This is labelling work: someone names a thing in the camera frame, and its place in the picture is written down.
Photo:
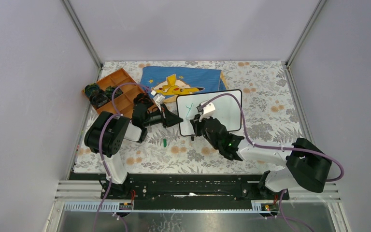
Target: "floral tablecloth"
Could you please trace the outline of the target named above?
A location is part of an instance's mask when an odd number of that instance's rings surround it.
[[[251,139],[285,143],[302,136],[280,61],[111,61],[105,62],[101,77],[124,68],[139,83],[142,68],[149,65],[221,69],[228,88],[238,88],[243,92],[243,110]],[[167,106],[177,113],[175,103]],[[91,109],[84,133],[97,116]],[[243,129],[233,133],[243,135]],[[163,139],[167,140],[167,147],[163,146]],[[190,137],[182,137],[178,125],[166,129],[160,124],[151,126],[143,143],[124,140],[120,154],[129,173],[262,174],[266,170],[280,169],[260,160],[229,161],[203,137],[196,137],[193,142]],[[99,154],[90,152],[83,138],[76,152],[73,171],[104,173]]]

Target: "wooden tray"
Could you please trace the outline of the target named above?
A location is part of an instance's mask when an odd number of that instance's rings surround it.
[[[96,83],[99,85],[101,89],[106,90],[106,88],[109,86],[117,87],[123,83],[130,83],[130,82],[136,83],[124,69],[119,69],[116,72],[102,78]],[[133,114],[134,98],[137,97],[139,93],[145,93],[145,92],[143,91],[142,88],[140,88],[139,86],[135,86],[135,85],[122,86],[120,89],[123,91],[123,94],[114,99],[116,108],[125,117],[131,118],[131,115]],[[149,110],[151,111],[154,107],[156,107],[155,104],[153,104],[153,106],[151,106]],[[107,111],[113,114],[117,113],[114,110],[113,104],[111,101],[96,110],[98,114],[100,114],[103,111]]]

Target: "gray wall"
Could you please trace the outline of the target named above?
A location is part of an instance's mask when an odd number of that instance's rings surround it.
[[[344,165],[351,228],[371,231],[371,1],[328,1],[292,72],[315,142]]]
[[[110,60],[285,60],[318,0],[71,0]]]
[[[0,1],[0,232],[42,230],[96,71],[59,0]]]

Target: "cartoon print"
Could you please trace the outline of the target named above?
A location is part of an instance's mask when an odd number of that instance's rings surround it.
[[[202,87],[191,87],[182,80],[177,80],[176,74],[168,76],[166,81],[153,88],[163,95],[185,95],[204,90]]]

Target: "gray floor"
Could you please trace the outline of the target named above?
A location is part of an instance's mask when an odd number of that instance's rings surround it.
[[[305,221],[316,232],[335,231],[329,210],[322,203],[284,204],[287,217]],[[65,211],[60,232],[91,232],[94,212]],[[124,217],[130,232],[284,232],[291,231],[283,219],[265,220],[259,214],[240,213],[131,213]],[[299,232],[310,231],[292,222]],[[122,221],[110,213],[99,215],[96,232],[124,232]]]

